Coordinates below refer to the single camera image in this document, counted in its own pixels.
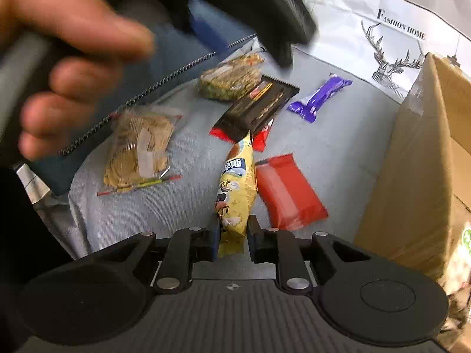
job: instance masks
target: green sticker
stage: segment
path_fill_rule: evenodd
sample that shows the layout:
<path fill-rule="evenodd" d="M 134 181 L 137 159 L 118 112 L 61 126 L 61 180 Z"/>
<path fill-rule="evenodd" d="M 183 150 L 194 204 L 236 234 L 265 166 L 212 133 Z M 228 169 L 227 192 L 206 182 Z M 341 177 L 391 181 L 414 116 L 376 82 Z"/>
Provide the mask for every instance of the green sticker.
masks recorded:
<path fill-rule="evenodd" d="M 461 244 L 463 244 L 466 251 L 471 256 L 471 228 L 465 228 L 461 234 Z"/>

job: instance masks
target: snack package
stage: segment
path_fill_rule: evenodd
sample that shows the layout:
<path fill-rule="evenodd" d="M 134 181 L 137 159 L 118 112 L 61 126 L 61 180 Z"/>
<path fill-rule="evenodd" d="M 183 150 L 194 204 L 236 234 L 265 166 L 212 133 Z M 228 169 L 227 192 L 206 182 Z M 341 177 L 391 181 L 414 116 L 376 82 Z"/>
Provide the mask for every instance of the snack package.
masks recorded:
<path fill-rule="evenodd" d="M 103 176 L 106 192 L 132 189 L 162 178 L 170 168 L 166 148 L 180 119 L 180 114 L 159 106 L 119 114 Z"/>
<path fill-rule="evenodd" d="M 234 142 L 243 139 L 248 132 L 257 136 L 297 93 L 298 87 L 263 76 L 252 91 L 232 104 L 214 127 Z"/>
<path fill-rule="evenodd" d="M 343 79 L 342 77 L 330 74 L 329 79 L 313 94 L 308 95 L 306 98 L 290 103 L 287 110 L 296 113 L 310 123 L 316 120 L 318 110 L 322 107 L 326 101 L 343 89 L 345 86 L 352 84 L 349 79 Z"/>
<path fill-rule="evenodd" d="M 267 206 L 272 227 L 294 231 L 329 216 L 296 166 L 293 154 L 261 160 L 255 166 L 258 193 Z"/>
<path fill-rule="evenodd" d="M 216 212 L 223 231 L 219 256 L 242 253 L 247 219 L 257 196 L 257 180 L 250 133 L 229 152 L 216 196 Z"/>
<path fill-rule="evenodd" d="M 272 124 L 273 119 L 270 120 L 270 122 L 262 129 L 261 132 L 255 135 L 252 141 L 252 148 L 254 151 L 263 152 L 265 146 L 267 145 L 267 139 L 268 135 L 270 134 Z M 209 131 L 209 135 L 215 136 L 216 138 L 219 138 L 226 142 L 234 143 L 234 141 L 230 139 L 223 130 L 217 127 L 211 128 L 211 130 Z"/>
<path fill-rule="evenodd" d="M 200 92 L 206 98 L 236 101 L 251 91 L 262 77 L 254 65 L 263 62 L 258 54 L 246 54 L 207 70 L 200 77 Z"/>

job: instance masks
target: deer illustration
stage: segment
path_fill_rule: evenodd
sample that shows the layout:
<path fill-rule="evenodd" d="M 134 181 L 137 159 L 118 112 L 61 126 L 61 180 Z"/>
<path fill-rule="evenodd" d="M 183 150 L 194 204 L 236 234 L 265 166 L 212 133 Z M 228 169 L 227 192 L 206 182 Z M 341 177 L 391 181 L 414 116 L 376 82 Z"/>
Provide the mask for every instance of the deer illustration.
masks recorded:
<path fill-rule="evenodd" d="M 394 63 L 387 62 L 386 58 L 384 57 L 384 50 L 381 48 L 381 41 L 383 37 L 381 37 L 378 41 L 375 42 L 374 36 L 372 34 L 373 29 L 376 28 L 379 24 L 380 23 L 372 25 L 368 28 L 368 30 L 365 30 L 363 20 L 361 21 L 361 27 L 363 29 L 364 35 L 366 36 L 366 39 L 368 40 L 370 45 L 375 50 L 374 59 L 379 64 L 378 70 L 373 73 L 372 77 L 375 81 L 379 82 L 383 86 L 396 90 L 397 88 L 400 88 L 400 86 L 392 82 L 392 74 L 404 72 L 403 68 L 420 69 L 423 66 L 423 61 L 425 57 L 422 53 L 422 49 L 419 44 L 420 55 L 412 62 L 409 62 L 409 50 L 407 51 L 406 58 L 401 58 L 400 60 L 396 59 L 396 62 Z"/>

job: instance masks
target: round black disc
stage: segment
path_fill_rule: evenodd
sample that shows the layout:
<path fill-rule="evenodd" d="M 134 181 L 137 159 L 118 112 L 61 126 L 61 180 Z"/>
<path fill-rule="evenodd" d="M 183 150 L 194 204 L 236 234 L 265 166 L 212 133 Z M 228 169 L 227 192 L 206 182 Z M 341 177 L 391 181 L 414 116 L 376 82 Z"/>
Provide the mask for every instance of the round black disc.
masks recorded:
<path fill-rule="evenodd" d="M 34 279 L 21 293 L 19 309 L 25 325 L 43 340 L 88 344 L 134 325 L 148 294 L 119 264 L 90 264 Z"/>
<path fill-rule="evenodd" d="M 432 338 L 448 312 L 436 282 L 393 264 L 348 264 L 323 286 L 320 302 L 342 330 L 384 346 Z"/>

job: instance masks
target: black snack package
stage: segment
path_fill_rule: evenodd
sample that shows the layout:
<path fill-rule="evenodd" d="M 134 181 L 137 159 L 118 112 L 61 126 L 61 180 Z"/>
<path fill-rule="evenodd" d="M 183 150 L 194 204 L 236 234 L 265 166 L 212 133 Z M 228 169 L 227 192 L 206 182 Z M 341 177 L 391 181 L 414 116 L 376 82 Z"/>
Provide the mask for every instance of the black snack package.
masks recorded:
<path fill-rule="evenodd" d="M 262 76 L 260 83 L 222 115 L 214 125 L 239 142 L 247 133 L 254 138 L 286 103 L 299 93 L 292 84 Z"/>

